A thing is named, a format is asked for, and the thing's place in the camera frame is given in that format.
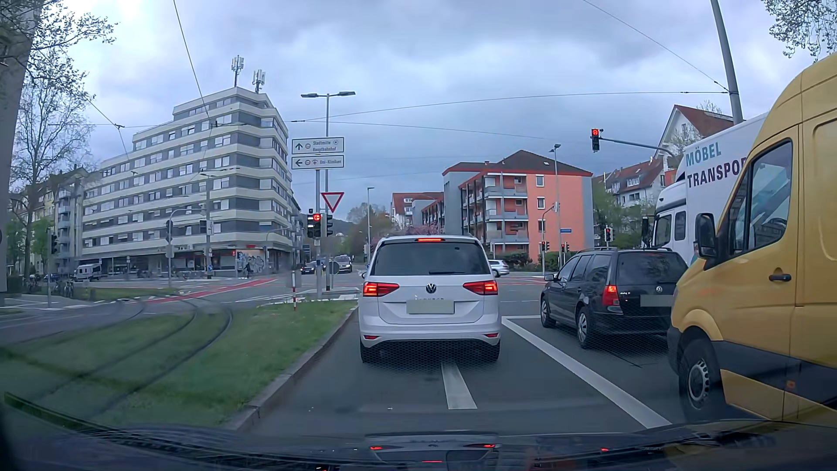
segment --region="taillight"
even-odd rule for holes
[[[386,296],[397,289],[398,285],[395,283],[365,282],[363,283],[363,296]]]
[[[467,282],[466,284],[462,285],[462,287],[467,289],[468,291],[481,294],[482,296],[497,294],[497,282],[494,280],[491,280],[489,282]]]
[[[619,306],[619,293],[614,285],[604,287],[602,293],[602,304],[607,306]]]

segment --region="white office building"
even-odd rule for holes
[[[85,185],[81,263],[105,272],[203,270],[203,206],[217,274],[250,261],[287,267],[296,211],[287,165],[288,129],[266,94],[234,87],[174,107],[173,119],[134,134],[127,155],[104,161]]]

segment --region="tire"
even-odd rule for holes
[[[361,361],[363,363],[374,363],[377,359],[377,349],[375,347],[364,347],[363,342],[361,342]]]
[[[541,296],[541,325],[547,329],[555,327],[555,319],[549,317],[549,302],[545,296]]]
[[[590,318],[590,309],[582,307],[576,313],[576,338],[583,349],[590,349],[598,344],[599,334]]]
[[[716,421],[729,415],[721,369],[709,340],[690,342],[677,366],[680,407],[688,422]]]
[[[481,353],[483,360],[488,363],[496,363],[497,359],[500,358],[500,342],[497,342],[497,345],[483,345]]]

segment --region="street sign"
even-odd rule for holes
[[[323,170],[327,168],[344,168],[346,161],[339,154],[306,155],[293,157],[290,160],[291,170]]]
[[[312,137],[290,140],[290,155],[343,153],[343,137]]]
[[[322,198],[326,201],[328,210],[334,213],[337,209],[337,205],[340,204],[340,200],[343,199],[343,195],[346,193],[342,191],[324,191],[320,194],[322,194]]]

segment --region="cloud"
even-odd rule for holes
[[[666,50],[612,13],[656,39]],[[189,52],[204,94],[229,88],[229,62],[246,59],[239,83],[250,87],[265,70],[264,90],[279,109],[290,137],[318,137],[322,122],[292,120],[325,115],[325,102],[300,93],[351,90],[331,101],[331,114],[424,103],[560,93],[711,91],[726,75],[708,3],[655,0],[310,0],[235,3],[178,0]],[[172,108],[198,96],[171,2],[74,0],[77,12],[118,21],[113,45],[84,44],[71,53],[90,71],[96,105],[114,122],[139,126],[171,119]],[[722,5],[737,67],[745,117],[765,112],[810,60],[782,56],[769,34],[771,18],[760,3]],[[441,172],[464,160],[497,160],[518,149],[560,158],[595,173],[647,158],[641,148],[605,143],[590,152],[592,127],[605,135],[656,144],[672,105],[709,99],[729,112],[722,94],[564,96],[335,117],[332,136],[347,139],[347,167],[331,172],[331,190],[346,191],[338,215],[366,199],[388,205],[395,191],[434,191]],[[106,122],[90,111],[91,120]],[[494,136],[411,127],[441,127],[517,134]],[[118,132],[98,127],[91,138],[99,159],[122,153]],[[313,205],[313,172],[296,172],[303,208]]]

